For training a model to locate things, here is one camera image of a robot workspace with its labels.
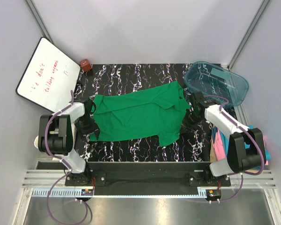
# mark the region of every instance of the black marble surface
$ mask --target black marble surface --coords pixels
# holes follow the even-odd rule
[[[93,65],[79,75],[77,99],[96,94],[123,95],[153,88],[177,80],[185,88],[183,77],[191,64],[118,64]],[[188,101],[189,93],[185,91]],[[235,116],[233,109],[229,113]],[[182,162],[208,161],[212,124],[203,121],[194,131],[183,134],[173,144],[160,147],[158,136],[120,142],[90,142],[77,134],[75,149],[88,161],[99,162]]]

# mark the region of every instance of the white wall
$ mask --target white wall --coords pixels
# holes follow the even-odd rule
[[[270,3],[232,71],[250,84],[244,108],[266,138],[281,197],[281,0]]]
[[[33,0],[76,62],[228,64],[262,0]]]
[[[0,225],[9,224],[45,110],[19,97],[15,88],[41,33],[23,0],[0,0]]]

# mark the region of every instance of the blue plastic bin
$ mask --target blue plastic bin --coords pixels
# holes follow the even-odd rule
[[[248,82],[240,75],[205,61],[192,64],[184,76],[184,82],[191,93],[201,91],[204,96],[216,95],[228,99],[225,108],[240,105],[249,90]],[[212,98],[220,103],[225,102]]]

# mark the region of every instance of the clothing pile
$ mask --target clothing pile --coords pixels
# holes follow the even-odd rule
[[[216,162],[227,157],[229,147],[229,137],[226,137],[217,127],[211,129],[211,150],[210,150],[210,162]],[[266,150],[266,165],[271,159],[270,153]]]

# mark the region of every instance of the small red block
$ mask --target small red block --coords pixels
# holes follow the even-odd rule
[[[81,60],[80,61],[80,66],[82,67],[82,69],[84,70],[84,72],[88,72],[92,69],[91,64],[89,63],[89,61],[87,59]]]

